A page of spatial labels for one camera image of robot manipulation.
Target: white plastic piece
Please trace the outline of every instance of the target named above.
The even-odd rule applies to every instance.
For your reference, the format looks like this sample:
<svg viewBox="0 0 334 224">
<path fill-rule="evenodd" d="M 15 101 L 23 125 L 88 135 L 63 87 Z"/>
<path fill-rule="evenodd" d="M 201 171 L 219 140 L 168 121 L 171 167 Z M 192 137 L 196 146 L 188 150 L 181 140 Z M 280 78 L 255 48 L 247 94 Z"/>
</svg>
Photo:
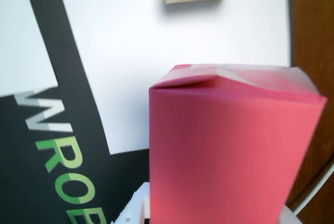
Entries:
<svg viewBox="0 0 334 224">
<path fill-rule="evenodd" d="M 150 218 L 150 183 L 145 182 L 132 196 L 115 223 L 144 224 Z"/>
<path fill-rule="evenodd" d="M 286 206 L 284 206 L 283 211 L 280 216 L 279 224 L 302 224 L 296 215 L 290 211 Z"/>
<path fill-rule="evenodd" d="M 324 177 L 319 181 L 319 183 L 314 187 L 314 189 L 310 192 L 310 194 L 303 200 L 302 203 L 293 211 L 295 215 L 297 215 L 306 205 L 309 203 L 309 201 L 313 198 L 316 193 L 320 190 L 320 188 L 324 185 L 324 183 L 328 180 L 328 178 L 332 175 L 334 172 L 334 163 L 332 166 L 328 169 Z"/>
</svg>

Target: folded box flap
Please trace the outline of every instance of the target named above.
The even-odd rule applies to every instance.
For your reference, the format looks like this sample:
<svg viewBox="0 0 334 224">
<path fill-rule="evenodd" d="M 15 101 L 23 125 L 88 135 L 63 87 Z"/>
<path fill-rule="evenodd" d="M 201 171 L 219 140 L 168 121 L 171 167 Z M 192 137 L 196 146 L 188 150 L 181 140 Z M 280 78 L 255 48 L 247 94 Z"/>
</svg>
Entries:
<svg viewBox="0 0 334 224">
<path fill-rule="evenodd" d="M 273 91 L 318 93 L 314 84 L 300 68 L 265 65 L 177 65 L 153 87 L 189 85 L 217 77 Z"/>
<path fill-rule="evenodd" d="M 153 88 L 176 87 L 215 79 L 215 65 L 177 65 L 159 81 Z"/>
</svg>

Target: white letter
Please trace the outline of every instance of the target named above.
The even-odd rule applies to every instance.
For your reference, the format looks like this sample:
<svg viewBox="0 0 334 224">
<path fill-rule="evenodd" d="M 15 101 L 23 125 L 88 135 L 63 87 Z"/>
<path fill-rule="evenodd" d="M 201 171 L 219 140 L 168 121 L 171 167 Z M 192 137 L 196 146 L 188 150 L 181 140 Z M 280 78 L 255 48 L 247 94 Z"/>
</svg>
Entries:
<svg viewBox="0 0 334 224">
<path fill-rule="evenodd" d="M 26 119 L 29 130 L 73 132 L 70 123 L 40 123 L 41 121 L 55 116 L 65 110 L 61 100 L 29 98 L 30 96 L 36 95 L 45 90 L 47 89 L 35 90 L 15 95 L 15 99 L 18 105 L 48 108 L 45 111 Z"/>
</svg>

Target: black poster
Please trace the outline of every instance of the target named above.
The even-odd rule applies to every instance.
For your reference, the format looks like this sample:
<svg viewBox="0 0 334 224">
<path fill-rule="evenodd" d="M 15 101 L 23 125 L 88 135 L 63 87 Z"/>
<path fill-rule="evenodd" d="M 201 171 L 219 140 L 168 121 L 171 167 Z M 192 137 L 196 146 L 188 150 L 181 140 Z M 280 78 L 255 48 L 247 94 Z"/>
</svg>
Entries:
<svg viewBox="0 0 334 224">
<path fill-rule="evenodd" d="M 148 150 L 109 154 L 63 1 L 30 2 L 58 87 L 0 98 L 1 223 L 110 223 L 149 181 Z"/>
</svg>

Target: table surface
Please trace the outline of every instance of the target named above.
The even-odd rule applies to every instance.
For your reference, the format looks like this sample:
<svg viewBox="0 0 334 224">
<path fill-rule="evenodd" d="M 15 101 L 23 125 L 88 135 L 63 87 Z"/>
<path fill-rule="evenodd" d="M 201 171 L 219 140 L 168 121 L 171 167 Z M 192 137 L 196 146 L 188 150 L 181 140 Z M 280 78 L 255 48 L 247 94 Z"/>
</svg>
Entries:
<svg viewBox="0 0 334 224">
<path fill-rule="evenodd" d="M 288 0 L 63 1 L 111 154 L 148 148 L 147 90 L 175 64 L 290 65 Z"/>
</svg>

